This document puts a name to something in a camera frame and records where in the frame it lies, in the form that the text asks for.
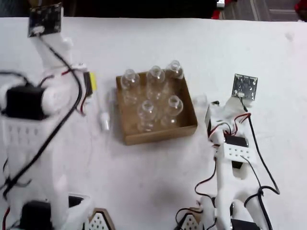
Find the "white plastic cap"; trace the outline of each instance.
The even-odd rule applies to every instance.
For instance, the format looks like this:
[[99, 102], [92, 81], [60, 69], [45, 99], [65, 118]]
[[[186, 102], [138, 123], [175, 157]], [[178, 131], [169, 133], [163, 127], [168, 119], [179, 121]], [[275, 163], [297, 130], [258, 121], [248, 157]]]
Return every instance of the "white plastic cap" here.
[[103, 131], [110, 130], [110, 114], [108, 112], [102, 112], [99, 116], [100, 126]]

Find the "white table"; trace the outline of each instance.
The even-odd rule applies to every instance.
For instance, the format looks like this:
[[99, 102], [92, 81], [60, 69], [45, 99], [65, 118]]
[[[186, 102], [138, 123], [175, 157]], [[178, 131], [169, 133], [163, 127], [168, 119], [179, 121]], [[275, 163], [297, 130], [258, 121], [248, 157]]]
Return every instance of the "white table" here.
[[[42, 67], [26, 36], [27, 19], [1, 18], [0, 31], [0, 69], [38, 80]], [[281, 190], [280, 196], [265, 193], [272, 223], [274, 229], [306, 229], [306, 23], [65, 18], [62, 33], [96, 72], [101, 97], [125, 69], [146, 71], [173, 59], [182, 63], [192, 97], [205, 93], [225, 102], [235, 73], [258, 77], [254, 128]], [[203, 116], [198, 112], [199, 128], [190, 138], [127, 147], [118, 124], [106, 141], [87, 128], [94, 121], [74, 115], [59, 134], [67, 141], [71, 191], [107, 208], [118, 230], [173, 229], [176, 211], [195, 206], [194, 185], [213, 170]], [[269, 183], [264, 168], [258, 171]], [[216, 181], [201, 190], [215, 193]], [[5, 208], [2, 201], [1, 214]]]

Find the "red wire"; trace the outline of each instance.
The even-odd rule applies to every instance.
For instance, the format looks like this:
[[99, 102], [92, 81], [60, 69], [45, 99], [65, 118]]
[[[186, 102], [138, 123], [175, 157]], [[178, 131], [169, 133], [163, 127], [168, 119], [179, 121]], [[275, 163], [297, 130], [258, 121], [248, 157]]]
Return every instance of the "red wire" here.
[[[245, 114], [241, 114], [241, 115], [239, 115], [239, 116], [236, 116], [235, 119], [234, 119], [234, 122], [235, 122], [235, 131], [234, 131], [234, 133], [228, 133], [227, 131], [225, 131], [225, 133], [227, 133], [227, 134], [229, 134], [229, 135], [232, 135], [232, 136], [235, 136], [236, 133], [238, 132], [238, 126], [236, 125], [236, 120], [237, 120], [238, 118], [240, 118], [240, 117], [246, 116], [246, 117], [240, 122], [240, 123], [242, 123], [242, 122], [245, 121], [248, 117], [250, 117], [250, 115], [251, 115], [251, 113], [245, 113]], [[210, 136], [213, 134], [213, 132], [214, 132], [219, 126], [221, 126], [221, 125], [223, 125], [223, 123], [220, 123], [220, 124], [218, 124], [216, 127], [214, 127], [214, 128], [211, 130], [211, 132], [210, 132], [208, 138], [210, 138]]]
[[241, 114], [241, 115], [235, 117], [235, 119], [234, 119], [234, 122], [235, 122], [235, 131], [234, 131], [234, 133], [231, 134], [232, 136], [235, 136], [236, 133], [238, 132], [238, 126], [236, 125], [236, 120], [237, 120], [239, 117], [246, 116], [246, 117], [240, 122], [240, 123], [242, 123], [242, 122], [245, 121], [245, 119], [248, 118], [250, 115], [251, 115], [251, 113], [246, 113], [246, 114]]
[[86, 100], [86, 95], [84, 96], [83, 101], [81, 102], [81, 107], [80, 107], [80, 113], [81, 113], [83, 116], [86, 115], [85, 112], [83, 112], [83, 106], [84, 106], [85, 100]]
[[61, 75], [63, 76], [63, 75], [65, 75], [65, 74], [68, 74], [69, 72], [70, 72], [70, 71], [67, 70], [67, 71], [65, 71], [65, 72], [62, 72]]
[[2, 230], [6, 230], [6, 218], [8, 216], [8, 214], [10, 213], [11, 208], [8, 207], [8, 209], [6, 210], [4, 216], [3, 216], [3, 220], [2, 220]]

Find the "yellow component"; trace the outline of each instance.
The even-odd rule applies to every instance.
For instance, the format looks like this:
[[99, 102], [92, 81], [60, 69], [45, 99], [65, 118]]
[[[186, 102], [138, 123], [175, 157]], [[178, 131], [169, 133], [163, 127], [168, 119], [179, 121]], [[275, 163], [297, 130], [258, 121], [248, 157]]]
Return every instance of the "yellow component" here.
[[90, 80], [91, 80], [92, 90], [93, 91], [97, 90], [96, 76], [92, 72], [90, 72]]

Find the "red object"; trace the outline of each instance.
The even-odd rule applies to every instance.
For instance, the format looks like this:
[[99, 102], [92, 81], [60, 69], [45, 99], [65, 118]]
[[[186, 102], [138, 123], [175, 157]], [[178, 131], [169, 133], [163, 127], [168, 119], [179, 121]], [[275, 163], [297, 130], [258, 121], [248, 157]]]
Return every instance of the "red object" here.
[[296, 12], [300, 10], [307, 11], [307, 0], [301, 0], [298, 4], [295, 5], [294, 9]]
[[10, 213], [10, 207], [8, 207], [8, 209], [6, 210], [4, 216], [3, 216], [3, 220], [2, 220], [2, 230], [6, 229], [6, 218], [8, 217], [8, 214]]
[[[232, 1], [236, 1], [236, 0], [225, 0], [225, 6], [231, 3]], [[221, 12], [220, 10], [213, 11], [211, 19], [220, 19], [220, 12]]]
[[219, 10], [213, 11], [211, 19], [220, 19], [220, 11]]

